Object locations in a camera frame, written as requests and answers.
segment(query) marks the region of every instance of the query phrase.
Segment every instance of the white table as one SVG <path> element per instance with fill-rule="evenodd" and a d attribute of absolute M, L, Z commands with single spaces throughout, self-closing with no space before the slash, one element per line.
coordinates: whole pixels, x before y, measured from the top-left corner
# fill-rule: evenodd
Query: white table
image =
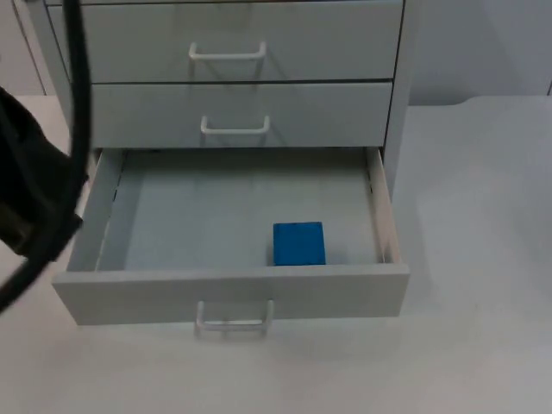
<path fill-rule="evenodd" d="M 411 108 L 405 133 L 401 317 L 276 322 L 257 342 L 80 329 L 44 277 L 0 318 L 2 412 L 550 412 L 552 99 Z"/>

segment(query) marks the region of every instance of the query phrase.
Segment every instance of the white drawer handle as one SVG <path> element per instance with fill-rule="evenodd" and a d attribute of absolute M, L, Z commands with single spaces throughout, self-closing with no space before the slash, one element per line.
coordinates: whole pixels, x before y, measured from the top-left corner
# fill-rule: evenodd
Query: white drawer handle
<path fill-rule="evenodd" d="M 198 313 L 196 315 L 196 332 L 263 332 L 266 333 L 274 317 L 274 301 L 267 301 L 267 313 L 259 323 L 213 323 L 204 320 L 205 302 L 198 302 Z"/>
<path fill-rule="evenodd" d="M 192 60 L 261 60 L 267 55 L 267 44 L 262 41 L 253 53 L 198 53 L 198 44 L 192 43 L 188 56 Z"/>
<path fill-rule="evenodd" d="M 265 116 L 261 128 L 257 129 L 212 129 L 207 126 L 207 116 L 201 118 L 201 133 L 204 135 L 264 135 L 270 129 L 270 116 Z"/>

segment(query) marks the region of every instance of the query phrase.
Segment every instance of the black cable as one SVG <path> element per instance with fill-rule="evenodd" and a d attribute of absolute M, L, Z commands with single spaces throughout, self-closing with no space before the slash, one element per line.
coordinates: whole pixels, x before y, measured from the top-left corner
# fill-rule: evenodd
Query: black cable
<path fill-rule="evenodd" d="M 67 223 L 77 207 L 86 179 L 91 143 L 91 81 L 85 30 L 78 0 L 63 0 L 67 48 L 72 74 L 71 171 L 58 209 L 31 248 L 27 261 L 0 287 L 0 313 L 12 305 L 41 275 L 66 244 Z"/>

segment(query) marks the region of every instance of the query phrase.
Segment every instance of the blue block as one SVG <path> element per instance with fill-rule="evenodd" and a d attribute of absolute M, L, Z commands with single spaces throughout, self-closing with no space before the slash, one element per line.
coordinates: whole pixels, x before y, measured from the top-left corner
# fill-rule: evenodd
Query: blue block
<path fill-rule="evenodd" d="M 322 223 L 275 223 L 273 256 L 275 266 L 325 265 Z"/>

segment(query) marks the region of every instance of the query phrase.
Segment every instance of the drawer cabinet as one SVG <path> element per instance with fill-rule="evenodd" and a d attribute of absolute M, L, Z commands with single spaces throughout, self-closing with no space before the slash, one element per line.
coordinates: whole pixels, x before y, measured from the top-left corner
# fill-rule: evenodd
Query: drawer cabinet
<path fill-rule="evenodd" d="M 53 280 L 77 323 L 399 314 L 390 195 L 419 0 L 82 4 L 102 155 Z M 60 0 L 28 6 L 69 117 Z M 273 225 L 301 222 L 322 222 L 326 265 L 274 266 Z"/>
<path fill-rule="evenodd" d="M 377 147 L 391 87 L 94 85 L 94 140 L 105 148 Z"/>
<path fill-rule="evenodd" d="M 401 2 L 85 6 L 95 83 L 389 79 Z M 66 60 L 61 7 L 50 8 Z"/>

